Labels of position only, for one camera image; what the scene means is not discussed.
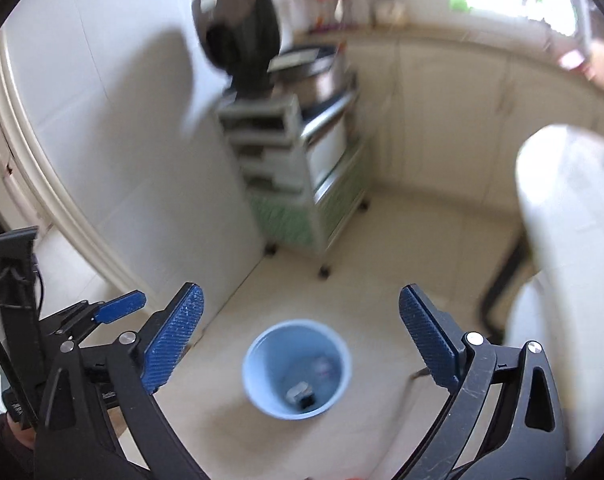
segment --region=light blue cup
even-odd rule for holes
[[[317,373],[318,359],[330,372]],[[309,319],[279,323],[263,332],[249,348],[242,365],[244,390],[267,415],[302,420],[328,410],[351,380],[351,354],[335,330]],[[291,405],[287,391],[301,381],[309,383],[315,403],[306,410]]]

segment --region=blue gripper pad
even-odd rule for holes
[[[416,285],[400,293],[400,316],[435,384],[453,394],[459,388],[466,350],[464,333],[450,314],[439,311]]]
[[[93,319],[98,323],[113,323],[136,310],[140,310],[145,304],[146,296],[139,290],[134,290],[102,305],[97,314],[93,316]]]
[[[144,350],[141,380],[148,393],[154,393],[169,380],[203,312],[202,289],[193,283],[186,283],[169,306],[153,314],[142,327],[142,341],[148,330],[157,330]]]

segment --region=white chair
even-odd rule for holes
[[[523,145],[516,178],[541,273],[520,291],[505,344],[546,349],[575,468],[604,448],[604,138],[548,126]]]

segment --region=tiled floor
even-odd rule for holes
[[[156,399],[213,480],[390,479],[447,398],[431,378],[408,380],[423,362],[398,314],[400,289],[418,283],[463,328],[479,328],[474,306],[517,230],[517,219],[377,191],[335,247],[326,282],[318,262],[284,250],[264,259]],[[332,326],[354,373],[327,413],[285,422],[251,405],[240,369],[256,336],[293,318]],[[121,441],[141,463],[128,432]]]

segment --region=metal screw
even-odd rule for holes
[[[120,334],[120,337],[118,338],[118,341],[120,343],[122,343],[122,345],[130,345],[135,340],[136,340],[135,332],[124,332],[124,333]]]
[[[477,332],[467,333],[466,340],[474,346],[479,346],[484,343],[484,338],[482,334],[479,334]]]
[[[71,341],[70,339],[67,339],[60,345],[60,351],[63,354],[68,354],[71,350],[73,350],[73,348],[75,346],[76,346],[76,344],[73,343],[73,341]]]
[[[528,349],[534,354],[539,354],[542,351],[542,345],[540,345],[537,341],[531,341],[528,344]]]

